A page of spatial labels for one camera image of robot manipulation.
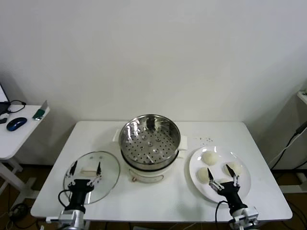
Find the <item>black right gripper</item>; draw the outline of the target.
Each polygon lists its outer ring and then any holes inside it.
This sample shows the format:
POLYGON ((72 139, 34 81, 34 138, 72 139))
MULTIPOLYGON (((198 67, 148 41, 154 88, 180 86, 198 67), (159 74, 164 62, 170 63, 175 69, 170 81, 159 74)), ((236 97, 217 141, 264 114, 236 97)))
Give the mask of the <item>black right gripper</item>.
POLYGON ((239 175, 236 175, 234 170, 228 164, 226 165, 226 167, 234 182, 226 182, 219 184, 214 180, 210 169, 207 168, 209 176, 209 186, 214 191, 218 191, 218 195, 224 196, 226 198, 230 212, 235 212, 239 209, 247 208, 247 205, 242 202, 241 198, 238 195, 238 191, 240 189, 239 175))

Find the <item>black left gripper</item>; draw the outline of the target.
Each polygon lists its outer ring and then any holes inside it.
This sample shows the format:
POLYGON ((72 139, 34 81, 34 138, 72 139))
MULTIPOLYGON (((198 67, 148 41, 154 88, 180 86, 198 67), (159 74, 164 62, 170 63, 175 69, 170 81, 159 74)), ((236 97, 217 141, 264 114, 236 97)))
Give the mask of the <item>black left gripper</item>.
POLYGON ((78 161, 71 164, 66 172, 66 188, 71 192, 68 208, 84 208, 86 196, 94 190, 94 186, 102 179, 101 162, 96 171, 89 175, 90 179, 74 179, 78 161))

